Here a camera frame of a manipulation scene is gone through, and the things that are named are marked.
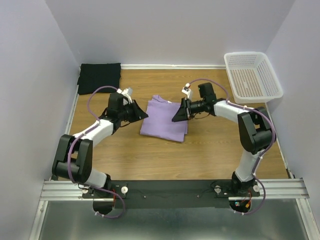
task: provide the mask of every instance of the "wooden table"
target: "wooden table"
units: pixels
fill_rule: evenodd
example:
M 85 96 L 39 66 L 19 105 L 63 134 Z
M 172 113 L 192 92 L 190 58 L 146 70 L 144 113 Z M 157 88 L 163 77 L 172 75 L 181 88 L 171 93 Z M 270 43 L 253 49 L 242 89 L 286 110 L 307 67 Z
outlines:
M 120 88 L 131 87 L 132 98 L 144 111 L 152 95 L 180 103 L 184 97 L 183 86 L 197 78 L 213 79 L 232 94 L 223 69 L 122 70 L 121 76 Z M 191 86 L 194 100 L 200 99 L 197 89 L 200 83 Z M 219 87 L 213 87 L 217 98 L 225 98 Z M 87 111 L 89 96 L 78 98 L 71 134 L 84 130 L 95 120 Z M 109 94 L 96 94 L 90 103 L 93 112 L 100 115 L 107 107 L 108 98 Z M 190 120 L 184 143 L 140 135 L 142 123 L 138 121 L 120 128 L 97 145 L 93 150 L 93 167 L 110 174 L 114 180 L 192 180 L 229 179 L 239 165 L 243 148 L 238 126 L 232 121 L 213 116 Z M 257 176 L 262 179 L 288 177 L 277 144 L 264 156 Z

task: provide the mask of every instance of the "robotic arm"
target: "robotic arm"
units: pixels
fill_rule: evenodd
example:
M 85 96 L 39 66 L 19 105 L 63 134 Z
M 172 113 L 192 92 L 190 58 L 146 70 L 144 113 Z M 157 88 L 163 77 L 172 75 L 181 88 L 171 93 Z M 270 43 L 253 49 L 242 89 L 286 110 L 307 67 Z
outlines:
M 99 117 L 100 121 L 96 121 L 92 126 L 75 135 L 64 134 L 60 138 L 52 165 L 53 175 L 69 179 L 68 152 L 72 142 L 83 134 L 84 136 L 76 142 L 72 151 L 72 153 L 77 152 L 77 156 L 71 158 L 73 179 L 82 185 L 111 189 L 110 175 L 92 168 L 93 148 L 104 138 L 113 135 L 122 121 L 134 123 L 148 117 L 137 102 L 131 99 L 131 94 L 131 88 L 124 91 L 118 89 L 117 92 L 111 93 L 108 107 Z
M 202 100 L 192 101 L 192 90 L 189 87 L 187 83 L 182 89 L 187 97 L 181 99 L 180 108 L 172 121 L 190 120 L 197 113 L 207 112 L 212 116 L 224 117 L 238 123 L 240 141 L 244 150 L 240 164 L 232 174 L 231 188 L 234 194 L 248 191 L 255 184 L 253 174 L 260 163 L 259 154 L 272 141 L 271 126 L 265 118 L 256 113 L 258 111 L 268 118 L 267 110 L 264 107 L 258 107 L 253 112 L 229 105 L 225 99 L 217 99 L 211 83 L 198 85 Z

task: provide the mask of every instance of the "white wall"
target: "white wall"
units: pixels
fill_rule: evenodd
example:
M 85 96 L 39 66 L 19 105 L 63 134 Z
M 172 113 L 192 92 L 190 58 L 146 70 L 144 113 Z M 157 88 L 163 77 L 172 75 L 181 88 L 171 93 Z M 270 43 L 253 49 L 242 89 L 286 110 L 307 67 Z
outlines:
M 1 1 L 0 239 L 25 240 L 79 67 L 44 0 Z
M 320 226 L 320 1 L 296 0 L 267 50 L 283 98 L 268 104 L 289 168 L 303 177 Z
M 78 63 L 225 64 L 265 52 L 294 0 L 46 0 Z

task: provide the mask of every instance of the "black folded fabric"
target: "black folded fabric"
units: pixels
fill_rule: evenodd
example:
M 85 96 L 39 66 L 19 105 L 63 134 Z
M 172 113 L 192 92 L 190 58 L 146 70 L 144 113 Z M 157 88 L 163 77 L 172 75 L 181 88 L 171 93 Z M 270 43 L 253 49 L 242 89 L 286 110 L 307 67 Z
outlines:
M 81 64 L 80 76 L 78 79 L 78 94 L 92 94 L 102 86 L 113 86 L 119 88 L 121 77 L 120 63 L 111 64 Z M 104 88 L 99 93 L 114 93 L 112 88 Z

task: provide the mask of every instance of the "white laundry basket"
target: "white laundry basket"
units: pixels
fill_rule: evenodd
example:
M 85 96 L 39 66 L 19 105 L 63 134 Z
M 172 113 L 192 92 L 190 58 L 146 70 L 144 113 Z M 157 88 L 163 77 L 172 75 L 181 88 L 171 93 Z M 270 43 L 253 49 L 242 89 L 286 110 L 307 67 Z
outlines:
M 267 103 L 283 96 L 275 71 L 263 52 L 226 53 L 224 61 L 236 103 Z

